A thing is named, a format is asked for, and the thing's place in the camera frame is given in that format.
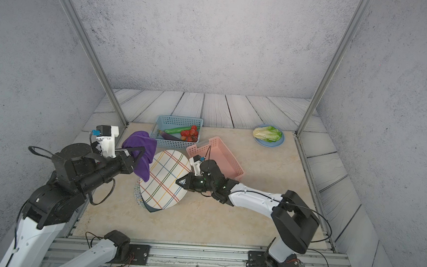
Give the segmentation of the purple cloth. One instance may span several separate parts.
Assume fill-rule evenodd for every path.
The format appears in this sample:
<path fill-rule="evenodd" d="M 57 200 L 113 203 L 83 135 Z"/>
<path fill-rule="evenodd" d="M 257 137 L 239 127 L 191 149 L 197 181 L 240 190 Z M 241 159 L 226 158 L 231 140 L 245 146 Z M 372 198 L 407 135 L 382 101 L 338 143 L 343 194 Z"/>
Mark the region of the purple cloth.
<path fill-rule="evenodd" d="M 134 174 L 145 183 L 150 179 L 150 164 L 156 154 L 156 146 L 157 140 L 151 138 L 146 131 L 136 131 L 122 143 L 123 149 L 135 148 L 130 153 L 136 162 Z"/>

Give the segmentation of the white plaid round plate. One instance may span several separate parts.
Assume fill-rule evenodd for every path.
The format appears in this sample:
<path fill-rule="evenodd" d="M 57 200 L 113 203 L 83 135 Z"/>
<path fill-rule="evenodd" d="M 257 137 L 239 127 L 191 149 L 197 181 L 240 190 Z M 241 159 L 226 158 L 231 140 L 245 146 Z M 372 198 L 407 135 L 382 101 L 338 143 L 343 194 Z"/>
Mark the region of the white plaid round plate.
<path fill-rule="evenodd" d="M 157 153 L 150 164 L 149 181 L 140 181 L 143 201 L 161 210 L 177 205 L 187 191 L 175 181 L 190 173 L 191 167 L 188 157 L 178 150 Z"/>

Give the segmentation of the colourful squiggle round plate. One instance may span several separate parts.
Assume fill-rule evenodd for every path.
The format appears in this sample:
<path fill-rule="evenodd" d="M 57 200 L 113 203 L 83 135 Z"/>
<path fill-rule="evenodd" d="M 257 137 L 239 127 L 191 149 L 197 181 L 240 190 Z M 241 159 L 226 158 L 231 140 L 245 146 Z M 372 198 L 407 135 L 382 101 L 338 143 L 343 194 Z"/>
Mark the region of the colourful squiggle round plate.
<path fill-rule="evenodd" d="M 144 201 L 142 199 L 142 195 L 141 195 L 141 187 L 140 187 L 140 180 L 137 180 L 135 185 L 134 185 L 134 196 L 135 196 L 135 200 L 138 203 L 138 205 L 141 208 L 145 209 L 145 204 Z"/>

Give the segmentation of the dark teal square plate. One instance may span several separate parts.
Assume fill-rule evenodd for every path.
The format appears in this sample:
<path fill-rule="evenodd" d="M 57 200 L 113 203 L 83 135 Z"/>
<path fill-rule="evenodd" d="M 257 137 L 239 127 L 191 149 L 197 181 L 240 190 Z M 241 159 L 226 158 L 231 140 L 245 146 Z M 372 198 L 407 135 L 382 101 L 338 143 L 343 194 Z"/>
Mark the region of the dark teal square plate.
<path fill-rule="evenodd" d="M 161 209 L 160 209 L 160 208 L 154 208 L 154 207 L 151 207 L 151 206 L 150 206 L 149 204 L 147 204 L 146 202 L 143 202 L 143 204 L 144 204 L 144 208 L 145 208 L 147 211 L 151 212 L 151 213 L 161 211 Z"/>

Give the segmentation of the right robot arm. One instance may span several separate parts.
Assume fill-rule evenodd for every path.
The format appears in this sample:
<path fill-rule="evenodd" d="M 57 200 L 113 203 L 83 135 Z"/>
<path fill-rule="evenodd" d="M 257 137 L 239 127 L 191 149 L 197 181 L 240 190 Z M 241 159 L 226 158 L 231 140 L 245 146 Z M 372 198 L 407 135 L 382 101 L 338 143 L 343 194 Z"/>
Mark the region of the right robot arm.
<path fill-rule="evenodd" d="M 193 172 L 176 180 L 189 192 L 210 193 L 216 201 L 243 207 L 270 218 L 278 232 L 265 251 L 249 251 L 246 267 L 302 267 L 297 255 L 305 254 L 319 227 L 318 213 L 294 191 L 271 194 L 227 178 L 214 160 L 195 156 Z"/>

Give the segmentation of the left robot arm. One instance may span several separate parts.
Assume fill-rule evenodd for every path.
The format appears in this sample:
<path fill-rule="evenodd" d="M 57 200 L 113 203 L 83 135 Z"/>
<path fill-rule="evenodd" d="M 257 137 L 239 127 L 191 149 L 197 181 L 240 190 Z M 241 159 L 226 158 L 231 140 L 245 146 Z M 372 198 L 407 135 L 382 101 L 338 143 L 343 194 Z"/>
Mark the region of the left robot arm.
<path fill-rule="evenodd" d="M 14 238 L 0 267 L 40 267 L 50 246 L 75 211 L 103 184 L 119 174 L 131 174 L 144 156 L 144 147 L 118 149 L 105 158 L 85 143 L 68 145 L 52 154 L 55 170 L 49 181 L 34 191 L 20 209 Z"/>

